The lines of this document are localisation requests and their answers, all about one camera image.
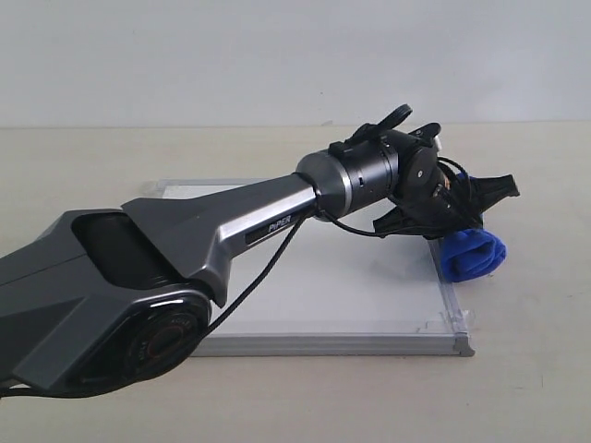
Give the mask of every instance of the blue object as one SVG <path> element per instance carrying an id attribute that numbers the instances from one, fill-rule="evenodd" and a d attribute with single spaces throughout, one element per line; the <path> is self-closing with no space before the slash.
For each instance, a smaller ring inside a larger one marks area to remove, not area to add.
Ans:
<path id="1" fill-rule="evenodd" d="M 441 271 L 446 280 L 468 281 L 490 274 L 507 257 L 505 244 L 484 229 L 451 233 L 441 242 Z"/>

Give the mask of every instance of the white board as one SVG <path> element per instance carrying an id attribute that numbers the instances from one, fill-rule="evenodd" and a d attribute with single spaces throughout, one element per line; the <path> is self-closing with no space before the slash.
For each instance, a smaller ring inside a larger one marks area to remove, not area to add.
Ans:
<path id="1" fill-rule="evenodd" d="M 162 182 L 163 198 L 234 186 Z M 343 222 L 370 229 L 384 201 Z M 262 271 L 286 233 L 234 259 L 231 303 Z M 310 219 L 260 287 L 199 347 L 203 355 L 473 353 L 437 244 L 422 237 L 367 238 Z M 221 310 L 214 307 L 213 316 Z"/>

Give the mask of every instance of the background wall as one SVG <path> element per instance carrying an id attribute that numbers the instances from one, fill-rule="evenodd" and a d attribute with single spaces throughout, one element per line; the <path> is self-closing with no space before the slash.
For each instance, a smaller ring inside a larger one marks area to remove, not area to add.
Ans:
<path id="1" fill-rule="evenodd" d="M 0 126 L 591 119 L 585 0 L 5 0 Z"/>

